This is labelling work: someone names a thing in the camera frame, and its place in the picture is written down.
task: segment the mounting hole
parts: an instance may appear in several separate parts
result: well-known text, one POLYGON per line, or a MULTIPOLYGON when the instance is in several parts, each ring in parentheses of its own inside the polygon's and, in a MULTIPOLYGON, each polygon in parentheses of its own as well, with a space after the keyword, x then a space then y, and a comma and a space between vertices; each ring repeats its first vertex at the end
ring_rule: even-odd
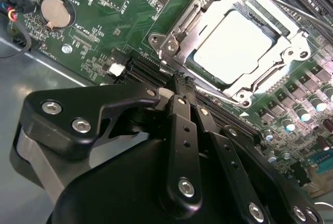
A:
POLYGON ((184 141, 184 146, 189 149, 191 147, 191 144, 187 141, 184 141))
POLYGON ((224 148, 227 150, 227 151, 230 151, 230 147, 228 145, 224 145, 224 148))
POLYGON ((247 106, 249 106, 249 105, 250 105, 250 102, 249 102, 249 101, 245 101, 245 102, 243 102, 243 106, 244 106, 244 107, 247 107, 247 106))
POLYGON ((300 53, 300 58, 305 59, 308 55, 309 53, 307 51, 303 51, 300 53))
POLYGON ((235 163, 235 162, 231 162, 231 165, 235 168, 235 169, 238 169, 238 164, 235 163))

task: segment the green circuit board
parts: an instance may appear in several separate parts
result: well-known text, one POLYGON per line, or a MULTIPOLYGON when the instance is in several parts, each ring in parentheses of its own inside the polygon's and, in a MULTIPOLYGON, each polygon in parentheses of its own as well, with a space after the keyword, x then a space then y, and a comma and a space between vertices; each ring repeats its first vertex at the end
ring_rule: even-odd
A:
MULTIPOLYGON (((42 0, 31 0, 40 5, 42 0)), ((56 60, 75 73, 99 85, 105 82, 106 71, 103 65, 108 61, 117 48, 125 53, 136 50, 146 57, 154 60, 157 56, 149 46, 147 36, 158 32, 166 34, 173 23, 181 15, 190 0, 68 0, 76 11, 75 23, 70 28, 50 31, 41 22, 40 10, 27 15, 19 15, 19 21, 27 27, 30 35, 41 46, 39 51, 56 60), (63 44, 72 47, 70 54, 62 51, 63 44)), ((239 117, 257 130, 271 129, 274 140, 270 142, 277 156, 276 167, 284 172, 289 165, 300 160, 308 166, 310 158, 321 152, 316 144, 318 136, 327 138, 331 133, 322 127, 324 119, 331 119, 333 103, 324 95, 323 90, 331 86, 331 81, 323 81, 316 77, 311 70, 320 65, 328 74, 333 72, 331 60, 333 47, 305 20, 298 21, 298 25, 307 29, 312 57, 304 62, 293 61, 287 67, 285 76, 278 80, 268 91, 257 93, 253 96, 253 104, 248 109, 239 108, 231 104, 218 101, 217 103, 239 117), (308 75, 318 87, 308 90, 299 82, 304 75, 308 75), (296 84, 306 94, 302 99, 297 99, 288 91, 288 87, 296 84), (272 101, 277 101, 280 93, 286 93, 294 101, 292 108, 283 107, 284 112, 274 116, 271 121, 264 121, 258 114, 272 101), (323 112, 317 112, 309 103, 311 97, 318 96, 328 107, 323 112), (309 123, 299 120, 295 110, 299 107, 306 108, 312 116, 309 123), (281 124, 285 118, 290 118, 296 125, 296 130, 287 132, 281 124), (290 159, 283 159, 283 154, 289 153, 290 159)), ((14 34, 14 28, 9 25, 9 32, 14 34)), ((213 80, 208 74, 200 73, 195 65, 187 63, 193 70, 198 71, 205 78, 213 80)))
MULTIPOLYGON (((32 0, 40 5, 41 0, 32 0)), ((152 55, 147 36, 166 33, 190 0, 68 0, 76 11, 71 28, 50 31, 40 21, 40 11, 19 16, 30 35, 43 43, 39 51, 96 84, 104 82, 103 64, 115 48, 152 55), (72 46, 71 54, 61 51, 72 46)))

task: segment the capacitor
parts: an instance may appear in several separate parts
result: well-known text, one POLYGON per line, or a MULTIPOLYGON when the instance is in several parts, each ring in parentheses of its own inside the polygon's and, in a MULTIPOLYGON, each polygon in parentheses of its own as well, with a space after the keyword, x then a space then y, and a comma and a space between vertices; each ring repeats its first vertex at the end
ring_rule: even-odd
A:
POLYGON ((273 141, 274 138, 270 129, 264 130, 264 137, 268 142, 273 141))
POLYGON ((333 102, 333 88, 327 88, 324 90, 325 95, 333 102))
POLYGON ((290 119, 284 119, 282 120, 282 124, 287 132, 294 131, 296 129, 295 124, 290 119))
POLYGON ((327 141, 325 140, 325 138, 323 137, 317 137, 316 139, 317 143, 319 144, 319 146, 321 147, 321 149, 323 151, 328 151, 330 149, 327 141))
POLYGON ((333 123, 330 119, 325 119, 323 121, 323 125, 326 127, 326 129, 333 134, 333 123))
POLYGON ((324 111, 327 108, 327 104, 324 103, 320 98, 311 99, 310 103, 317 111, 324 111))
POLYGON ((276 158, 273 150, 268 152, 266 157, 267 157, 268 162, 271 164, 274 164, 277 161, 277 158, 276 158))
POLYGON ((300 120, 303 122, 307 122, 311 119, 310 113, 304 108, 300 108, 300 109, 296 110, 296 114, 300 118, 300 120))

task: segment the gray component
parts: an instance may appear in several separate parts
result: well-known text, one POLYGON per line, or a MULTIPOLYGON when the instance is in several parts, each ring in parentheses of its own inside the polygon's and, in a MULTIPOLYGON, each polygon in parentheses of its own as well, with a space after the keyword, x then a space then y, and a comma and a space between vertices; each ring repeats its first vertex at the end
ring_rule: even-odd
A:
POLYGON ((235 101, 235 104, 242 104, 256 91, 266 91, 282 78, 282 68, 291 61, 304 61, 311 55, 306 39, 308 34, 269 0, 256 1, 258 6, 265 8, 289 34, 283 35, 250 1, 192 0, 167 35, 152 33, 148 41, 164 64, 176 62, 183 65, 196 50, 194 61, 215 77, 230 84, 230 87, 221 93, 235 101), (245 4, 255 10, 261 19, 278 33, 275 42, 235 10, 235 3, 245 4), (245 31, 241 35, 235 34, 234 30, 237 28, 245 31), (242 43, 241 48, 234 48, 239 42, 242 43), (170 49, 170 43, 173 43, 175 48, 170 49), (221 52, 221 46, 224 47, 224 52, 221 52), (247 65, 240 68, 240 62, 247 62, 247 65))
POLYGON ((285 94, 281 94, 278 97, 278 100, 287 108, 292 108, 296 102, 293 101, 289 96, 285 95, 285 94))
POLYGON ((264 130, 264 137, 265 137, 266 141, 268 141, 268 142, 273 141, 273 139, 274 139, 270 129, 264 130))
POLYGON ((303 122, 307 122, 311 119, 310 113, 304 108, 297 109, 296 114, 303 122))
POLYGON ((306 93, 295 84, 288 88, 288 90, 297 99, 303 99, 306 96, 306 93))
POLYGON ((309 90, 309 91, 314 91, 319 88, 318 84, 313 81, 311 78, 306 77, 300 79, 300 82, 309 90))
POLYGON ((62 111, 60 104, 52 101, 48 101, 42 104, 42 110, 50 115, 57 115, 62 111))
POLYGON ((324 103, 320 98, 313 98, 310 100, 310 103, 316 109, 316 111, 324 111, 327 108, 327 104, 324 103))
POLYGON ((250 203, 249 211, 250 211, 250 214, 253 216, 253 218, 257 222, 259 222, 259 223, 264 222, 264 220, 265 220, 264 215, 263 215, 262 211, 260 210, 260 208, 258 208, 257 205, 255 205, 254 203, 250 203))
POLYGON ((329 87, 329 88, 325 89, 324 93, 329 98, 329 100, 333 102, 333 88, 329 87))
POLYGON ((187 179, 180 179, 178 183, 178 188, 180 192, 188 198, 194 196, 195 189, 193 184, 187 179))
POLYGON ((277 161, 277 158, 275 156, 275 152, 273 150, 271 150, 270 152, 267 153, 266 155, 267 157, 267 161, 271 164, 275 164, 277 161))
POLYGON ((276 115, 280 116, 285 112, 281 106, 279 106, 275 101, 268 104, 268 108, 276 115))
POLYGON ((270 123, 271 121, 274 120, 274 117, 271 114, 269 114, 265 109, 262 109, 261 111, 259 111, 258 114, 259 114, 259 117, 267 123, 270 123))
POLYGON ((31 164, 54 204, 73 179, 90 170, 89 159, 64 160, 50 149, 29 138, 23 129, 19 135, 17 151, 31 164))
POLYGON ((282 124, 287 132, 294 131, 296 129, 296 125, 292 122, 291 119, 282 120, 282 124))
POLYGON ((293 207, 293 211, 295 215, 301 220, 301 221, 306 221, 306 217, 304 213, 299 209, 299 207, 293 207))
POLYGON ((313 68, 311 72, 322 82, 330 81, 332 78, 331 75, 319 65, 313 68))
POLYGON ((75 119, 72 123, 72 127, 75 131, 79 132, 79 133, 88 133, 92 127, 90 125, 90 123, 85 120, 85 119, 75 119))

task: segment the screw hole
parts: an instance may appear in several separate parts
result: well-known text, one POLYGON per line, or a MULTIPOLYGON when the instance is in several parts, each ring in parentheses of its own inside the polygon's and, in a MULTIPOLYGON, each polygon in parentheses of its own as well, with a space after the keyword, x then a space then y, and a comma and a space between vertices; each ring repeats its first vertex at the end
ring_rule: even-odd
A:
POLYGON ((230 147, 228 145, 225 145, 224 148, 227 150, 227 151, 230 151, 230 147))
POLYGON ((238 164, 235 163, 235 162, 231 162, 231 165, 235 168, 235 169, 238 169, 238 164))
POLYGON ((307 51, 303 51, 303 52, 301 52, 301 54, 300 54, 300 58, 302 58, 302 59, 304 59, 304 58, 306 58, 307 56, 308 56, 308 52, 307 51))
POLYGON ((190 148, 191 147, 191 144, 190 143, 188 143, 187 141, 184 141, 184 146, 186 147, 186 148, 190 148))

